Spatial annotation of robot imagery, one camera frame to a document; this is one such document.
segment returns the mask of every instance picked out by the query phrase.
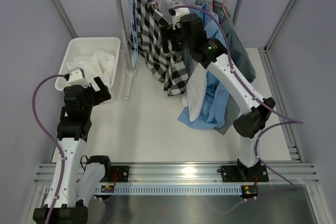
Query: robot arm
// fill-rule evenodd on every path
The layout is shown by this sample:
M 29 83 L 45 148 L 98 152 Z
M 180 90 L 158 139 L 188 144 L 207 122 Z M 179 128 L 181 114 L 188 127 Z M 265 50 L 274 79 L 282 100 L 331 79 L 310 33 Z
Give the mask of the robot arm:
M 99 77 L 94 78 L 98 88 L 96 91 L 85 79 L 80 68 L 67 75 L 70 86 L 64 88 L 65 106 L 62 108 L 60 123 L 57 126 L 57 139 L 65 156 L 64 172 L 61 174 L 62 158 L 58 161 L 51 184 L 50 192 L 42 208 L 34 210 L 33 219 L 37 224 L 45 223 L 51 210 L 50 223 L 87 223 L 88 204 L 99 181 L 108 178 L 111 163 L 107 156 L 92 156 L 80 181 L 78 167 L 91 128 L 91 112 L 95 105 L 109 100 L 108 88 Z M 58 195 L 55 191 L 60 177 L 62 183 Z
M 260 165 L 254 152 L 256 134 L 265 127 L 270 112 L 244 89 L 233 72 L 269 107 L 274 108 L 275 101 L 273 98 L 265 99 L 258 93 L 235 65 L 233 69 L 230 68 L 226 48 L 219 40 L 207 38 L 201 18 L 189 14 L 187 8 L 177 9 L 171 14 L 175 15 L 178 23 L 174 21 L 173 24 L 160 28 L 163 52 L 169 51 L 169 40 L 173 51 L 187 49 L 196 62 L 217 77 L 240 108 L 242 116 L 234 121 L 234 128 L 241 137 L 238 171 L 246 178 Z

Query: cable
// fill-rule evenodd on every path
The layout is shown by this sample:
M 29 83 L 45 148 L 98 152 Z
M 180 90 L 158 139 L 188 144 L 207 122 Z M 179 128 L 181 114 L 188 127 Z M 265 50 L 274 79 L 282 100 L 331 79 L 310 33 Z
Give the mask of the cable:
M 227 37 L 226 37 L 226 34 L 222 28 L 222 26 L 220 25 L 220 23 L 218 22 L 218 20 L 216 20 L 216 18 L 209 14 L 208 12 L 206 12 L 205 10 L 203 10 L 202 8 L 199 8 L 197 6 L 193 6 L 193 5 L 179 5 L 179 6 L 174 6 L 172 7 L 172 10 L 175 10 L 175 9 L 178 9 L 178 8 L 190 8 L 190 9 L 195 9 L 195 10 L 198 10 L 198 11 L 201 11 L 203 12 L 204 14 L 206 14 L 207 16 L 209 16 L 215 23 L 216 25 L 219 27 L 219 29 L 221 30 L 222 34 L 223 34 L 223 37 L 224 37 L 224 41 L 225 41 L 225 44 L 226 44 L 226 49 L 227 49 L 227 55 L 228 55 L 228 59 L 229 59 L 229 66 L 231 68 L 231 70 L 234 69 L 233 67 L 233 61 L 232 61 L 232 57 L 231 57 L 231 51 L 230 51 L 230 46 L 229 46 L 229 43 L 228 43 L 228 40 L 227 40 Z M 265 108 L 267 108 L 270 112 L 284 118 L 284 119 L 287 119 L 289 121 L 292 121 L 292 122 L 295 122 L 295 123 L 299 123 L 299 124 L 302 124 L 303 122 L 302 121 L 299 121 L 299 120 L 296 120 L 294 118 L 290 118 L 286 115 L 283 115 L 277 111 L 275 111 L 274 109 L 272 109 L 271 107 L 269 107 L 268 105 L 266 105 L 265 103 L 263 103 L 259 98 L 257 98 L 253 92 L 245 85 L 245 83 L 243 82 L 243 80 L 240 78 L 240 76 L 236 73 L 236 71 L 232 71 L 233 74 L 235 75 L 235 77 L 237 78 L 237 80 L 239 81 L 239 83 L 244 87 L 244 89 L 253 97 L 253 99 L 255 99 L 258 103 L 260 103 L 262 106 L 264 106 Z
M 282 178 L 284 181 L 286 181 L 287 183 L 289 183 L 295 190 L 297 189 L 297 186 L 292 182 L 290 181 L 289 179 L 285 178 L 284 176 L 282 176 L 280 173 L 276 172 L 273 168 L 271 168 L 268 164 L 266 164 L 258 155 L 258 144 L 260 142 L 260 138 L 262 135 L 264 135 L 267 131 L 269 131 L 270 129 L 273 129 L 274 127 L 277 127 L 277 126 L 281 126 L 281 125 L 286 125 L 286 124 L 292 124 L 292 123 L 295 123 L 295 122 L 282 122 L 282 123 L 276 123 L 276 124 L 273 124 L 269 127 L 267 127 L 266 129 L 264 129 L 263 131 L 261 131 L 257 137 L 257 141 L 256 141 L 256 145 L 254 146 L 254 152 L 255 152 L 255 155 L 256 157 L 260 160 L 260 162 L 266 166 L 266 168 L 268 168 L 269 170 L 271 170 L 274 174 L 278 175 L 280 178 Z
M 99 198 L 99 201 L 103 202 L 104 205 L 105 205 L 105 210 L 104 210 L 104 214 L 103 216 L 101 217 L 101 219 L 99 220 L 99 222 L 97 224 L 103 224 L 106 217 L 107 217 L 107 212 L 108 212 L 108 207 L 109 205 L 107 204 L 106 200 L 102 199 L 102 198 Z
M 89 161 L 89 158 L 88 158 L 87 155 L 82 155 L 81 158 L 80 158 L 80 166 L 83 168 L 83 170 L 84 170 L 84 172 L 85 172 L 85 170 L 86 170 L 86 166 L 85 166 L 85 167 L 83 166 L 83 157 L 86 158 L 86 163 Z
M 257 186 L 258 187 L 258 175 L 256 175 L 256 181 L 254 182 L 253 186 Z
M 50 216 L 51 216 L 51 213 L 52 213 L 52 210 L 55 206 L 55 203 L 56 203 L 56 198 L 58 196 L 58 193 L 60 191 L 60 188 L 61 188 L 61 184 L 62 184 L 62 180 L 63 180 L 63 176 L 64 176 L 64 170 L 65 170 L 65 155 L 64 155 L 64 152 L 62 150 L 62 147 L 58 144 L 57 140 L 47 131 L 46 128 L 44 128 L 44 126 L 42 125 L 41 121 L 39 120 L 38 116 L 37 116 L 37 113 L 36 113 L 36 94 L 37 94 L 37 91 L 39 90 L 39 88 L 48 80 L 52 79 L 52 78 L 56 78 L 56 77 L 64 77 L 64 75 L 61 75 L 61 74 L 55 74 L 53 76 L 49 76 L 47 77 L 46 79 L 44 79 L 42 82 L 39 83 L 39 85 L 37 85 L 36 89 L 34 90 L 34 93 L 33 93 L 33 98 L 31 100 L 31 107 L 32 107 L 32 110 L 33 110 L 33 115 L 34 115 L 34 118 L 38 124 L 38 126 L 42 129 L 42 131 L 44 133 L 46 133 L 46 135 L 50 138 L 50 140 L 55 144 L 55 146 L 57 147 L 58 151 L 59 151 L 59 154 L 61 155 L 61 171 L 60 171 L 60 175 L 59 175 L 59 179 L 58 179 L 58 183 L 57 183 L 57 186 L 56 186 L 56 190 L 55 190 L 55 196 L 54 196 L 54 199 L 52 200 L 52 203 L 51 203 L 51 206 L 49 208 L 49 211 L 48 211 L 48 215 L 47 215 L 47 218 L 46 218 L 46 221 L 45 221 L 45 224 L 49 224 L 49 220 L 50 220 Z
M 117 182 L 118 182 L 118 176 L 116 173 L 113 174 L 113 181 L 114 181 L 114 187 L 116 186 Z

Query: white platform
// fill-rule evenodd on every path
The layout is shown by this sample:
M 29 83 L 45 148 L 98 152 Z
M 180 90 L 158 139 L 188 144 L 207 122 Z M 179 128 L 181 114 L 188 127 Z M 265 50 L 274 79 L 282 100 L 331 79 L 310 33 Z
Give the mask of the white platform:
M 247 48 L 257 78 L 253 86 L 271 96 L 257 48 Z M 168 97 L 140 57 L 131 99 L 122 100 L 122 83 L 113 103 L 93 108 L 92 128 L 84 154 L 108 155 L 112 162 L 220 162 L 239 157 L 239 135 L 231 127 L 225 136 L 215 130 L 196 130 L 177 120 L 183 106 L 179 95 Z M 267 125 L 279 123 L 272 115 Z M 288 161 L 289 151 L 280 127 L 266 133 L 260 143 L 266 161 Z

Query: plaid shirt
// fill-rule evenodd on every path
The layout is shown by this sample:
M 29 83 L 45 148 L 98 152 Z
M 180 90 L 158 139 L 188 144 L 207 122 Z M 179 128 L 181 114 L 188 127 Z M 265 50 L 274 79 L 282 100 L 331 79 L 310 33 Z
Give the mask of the plaid shirt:
M 168 95 L 183 94 L 188 82 L 188 74 L 180 54 L 170 51 L 163 53 L 160 26 L 168 25 L 163 15 L 154 8 L 154 1 L 133 0 L 133 27 L 138 25 L 138 51 L 145 58 L 147 67 L 156 80 L 164 83 Z M 132 36 L 129 41 L 134 49 Z

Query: purple cable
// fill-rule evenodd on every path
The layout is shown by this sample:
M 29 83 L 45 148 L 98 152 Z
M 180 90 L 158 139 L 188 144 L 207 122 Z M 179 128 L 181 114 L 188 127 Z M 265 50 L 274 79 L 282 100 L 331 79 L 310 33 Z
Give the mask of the purple cable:
M 103 222 L 105 221 L 105 219 L 107 217 L 107 212 L 108 212 L 108 207 L 109 207 L 106 200 L 104 200 L 104 199 L 101 199 L 101 200 L 104 202 L 105 210 L 104 210 L 103 216 L 101 217 L 100 221 L 97 224 L 103 224 Z
M 172 8 L 172 10 L 175 10 L 175 9 L 179 9 L 179 8 L 190 8 L 190 9 L 195 9 L 195 10 L 198 10 L 198 11 L 201 11 L 203 12 L 204 14 L 206 14 L 207 16 L 209 16 L 216 24 L 217 26 L 219 27 L 219 29 L 221 30 L 221 33 L 223 34 L 223 37 L 224 37 L 224 40 L 225 40 L 225 44 L 226 44 L 226 49 L 227 49 L 227 55 L 228 55 L 228 58 L 229 58 L 229 65 L 230 65 L 230 68 L 231 70 L 234 69 L 233 67 L 233 61 L 232 61 L 232 57 L 231 57 L 231 51 L 230 51 L 230 46 L 229 46 L 229 42 L 227 40 L 227 37 L 226 37 L 226 34 L 222 28 L 222 26 L 220 25 L 220 23 L 216 20 L 216 18 L 211 15 L 210 13 L 208 13 L 207 11 L 203 10 L 202 8 L 199 8 L 197 6 L 193 6 L 193 5 L 179 5 L 179 6 L 175 6 Z M 295 123 L 300 123 L 302 124 L 303 122 L 302 121 L 299 121 L 299 120 L 296 120 L 294 118 L 290 118 L 286 115 L 283 115 L 277 111 L 275 111 L 274 109 L 272 109 L 271 107 L 269 107 L 268 105 L 264 104 L 260 99 L 258 99 L 254 94 L 253 92 L 245 85 L 245 83 L 243 82 L 243 80 L 239 77 L 239 75 L 236 73 L 236 71 L 233 71 L 233 74 L 235 75 L 235 77 L 237 78 L 237 80 L 239 81 L 239 83 L 244 87 L 244 89 L 257 101 L 259 102 L 262 106 L 264 106 L 265 108 L 267 108 L 269 111 L 271 111 L 272 113 L 284 118 L 284 119 L 287 119 L 289 121 L 292 121 L 292 122 L 295 122 Z
M 260 138 L 262 135 L 264 135 L 267 131 L 269 131 L 270 129 L 273 129 L 274 127 L 277 127 L 277 126 L 281 126 L 281 125 L 286 125 L 286 124 L 291 124 L 291 123 L 296 123 L 296 122 L 282 122 L 282 123 L 276 123 L 276 124 L 273 124 L 269 127 L 267 127 L 266 129 L 264 129 L 263 131 L 261 131 L 257 137 L 257 141 L 256 141 L 256 145 L 254 146 L 254 153 L 255 155 L 257 156 L 257 158 L 260 160 L 260 162 L 265 165 L 269 170 L 271 170 L 274 174 L 278 175 L 280 178 L 282 178 L 284 181 L 288 182 L 292 187 L 293 189 L 297 189 L 297 186 L 292 182 L 290 181 L 289 179 L 283 177 L 280 173 L 276 172 L 273 168 L 271 168 L 268 164 L 266 164 L 258 155 L 258 144 L 259 144 L 259 141 L 260 141 Z
M 49 76 L 48 78 L 44 79 L 42 82 L 39 83 L 39 85 L 37 85 L 37 87 L 36 87 L 36 89 L 34 90 L 34 93 L 33 93 L 33 98 L 31 100 L 31 107 L 33 109 L 34 118 L 35 118 L 38 126 L 40 126 L 40 128 L 43 130 L 43 132 L 46 133 L 46 135 L 50 138 L 50 140 L 52 140 L 52 142 L 56 145 L 56 147 L 59 150 L 59 153 L 61 155 L 61 158 L 62 158 L 62 160 L 61 160 L 61 172 L 60 172 L 58 184 L 57 184 L 57 187 L 56 187 L 56 190 L 55 190 L 55 196 L 58 196 L 58 193 L 59 193 L 60 188 L 61 188 L 63 176 L 64 176 L 64 169 L 65 169 L 64 152 L 63 152 L 61 146 L 58 144 L 57 140 L 47 131 L 46 128 L 44 128 L 44 126 L 42 125 L 42 123 L 41 123 L 41 121 L 38 118 L 37 113 L 36 113 L 36 94 L 37 94 L 37 91 L 46 81 L 48 81 L 52 78 L 56 78 L 56 77 L 64 77 L 64 76 L 61 75 L 61 74 L 55 74 L 53 76 Z M 52 203 L 51 203 L 51 206 L 49 208 L 45 224 L 49 224 L 50 216 L 51 216 L 52 210 L 55 206 L 55 203 L 56 203 L 56 198 L 54 198 L 52 200 Z

